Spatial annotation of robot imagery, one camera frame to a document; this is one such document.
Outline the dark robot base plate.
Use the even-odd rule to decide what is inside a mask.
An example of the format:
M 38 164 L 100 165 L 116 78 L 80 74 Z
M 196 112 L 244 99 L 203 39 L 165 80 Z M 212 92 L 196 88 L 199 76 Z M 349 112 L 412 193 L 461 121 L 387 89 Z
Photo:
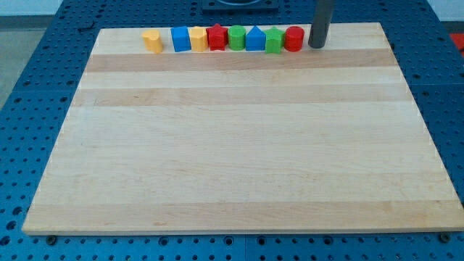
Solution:
M 246 12 L 276 11 L 280 0 L 201 0 L 203 13 L 206 12 Z

